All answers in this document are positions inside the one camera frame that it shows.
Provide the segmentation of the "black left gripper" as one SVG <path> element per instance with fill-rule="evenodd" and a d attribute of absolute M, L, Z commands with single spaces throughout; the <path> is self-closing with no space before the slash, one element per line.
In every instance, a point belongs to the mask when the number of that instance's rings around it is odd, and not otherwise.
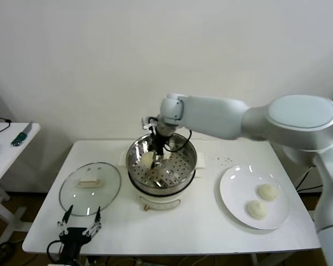
<path fill-rule="evenodd" d="M 61 221 L 57 222 L 59 240 L 63 244 L 61 252 L 63 257 L 79 257 L 82 246 L 88 244 L 102 228 L 100 207 L 95 215 L 94 222 L 88 227 L 67 227 L 68 220 L 73 210 L 73 205 L 63 215 Z"/>

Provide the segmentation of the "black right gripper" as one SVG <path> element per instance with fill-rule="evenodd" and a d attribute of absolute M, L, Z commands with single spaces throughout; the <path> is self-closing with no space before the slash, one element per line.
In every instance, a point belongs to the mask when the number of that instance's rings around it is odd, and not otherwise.
<path fill-rule="evenodd" d="M 164 146 L 169 141 L 170 137 L 170 132 L 161 134 L 160 132 L 156 131 L 155 133 L 152 133 L 152 150 L 154 150 L 152 156 L 152 169 L 156 167 L 159 158 L 159 152 L 162 158 L 166 158 L 167 151 L 164 149 Z"/>

